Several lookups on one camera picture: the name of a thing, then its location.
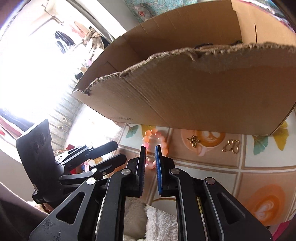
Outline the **white fluffy towel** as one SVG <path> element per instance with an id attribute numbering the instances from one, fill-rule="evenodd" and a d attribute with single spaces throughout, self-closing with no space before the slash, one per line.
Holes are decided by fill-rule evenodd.
<path id="1" fill-rule="evenodd" d="M 178 240 L 178 222 L 166 213 L 127 197 L 125 201 L 124 240 Z"/>

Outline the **brown cardboard box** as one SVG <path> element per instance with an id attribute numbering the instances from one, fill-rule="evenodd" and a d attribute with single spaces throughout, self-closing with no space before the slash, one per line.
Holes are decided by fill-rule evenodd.
<path id="1" fill-rule="evenodd" d="M 243 1 L 184 6 L 118 37 L 73 95 L 112 121 L 269 136 L 295 107 L 295 32 Z"/>

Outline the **gold butterfly brooch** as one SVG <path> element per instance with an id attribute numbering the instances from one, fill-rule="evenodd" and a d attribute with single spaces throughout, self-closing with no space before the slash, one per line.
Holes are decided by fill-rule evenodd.
<path id="1" fill-rule="evenodd" d="M 233 154 L 238 154 L 240 151 L 240 141 L 229 139 L 227 144 L 223 147 L 222 152 L 232 152 Z"/>

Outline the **teal floral hanging cloth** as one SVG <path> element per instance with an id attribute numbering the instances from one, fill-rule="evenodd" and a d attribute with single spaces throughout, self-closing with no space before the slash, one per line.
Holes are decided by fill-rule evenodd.
<path id="1" fill-rule="evenodd" d="M 144 4 L 145 7 L 149 10 L 152 16 L 157 16 L 167 11 L 171 11 L 183 6 L 188 6 L 191 4 L 197 4 L 199 1 L 195 0 L 126 0 L 124 3 L 127 7 L 135 13 L 133 6 L 137 4 Z"/>

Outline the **gold flower brooch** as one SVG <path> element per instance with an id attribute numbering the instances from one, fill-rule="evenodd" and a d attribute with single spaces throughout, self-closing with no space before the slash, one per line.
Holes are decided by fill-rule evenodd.
<path id="1" fill-rule="evenodd" d="M 192 135 L 191 137 L 188 137 L 187 140 L 190 142 L 193 148 L 196 148 L 197 144 L 200 142 L 200 140 L 196 135 Z"/>

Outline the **patterned rolled mat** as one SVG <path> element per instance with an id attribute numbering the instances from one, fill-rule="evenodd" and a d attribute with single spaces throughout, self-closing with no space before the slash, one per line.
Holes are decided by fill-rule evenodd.
<path id="1" fill-rule="evenodd" d="M 133 10 L 135 11 L 135 13 L 137 14 L 137 16 L 143 21 L 147 21 L 149 19 L 152 18 L 151 13 L 149 12 L 149 10 L 145 7 L 144 4 L 137 4 L 135 6 L 133 6 Z"/>

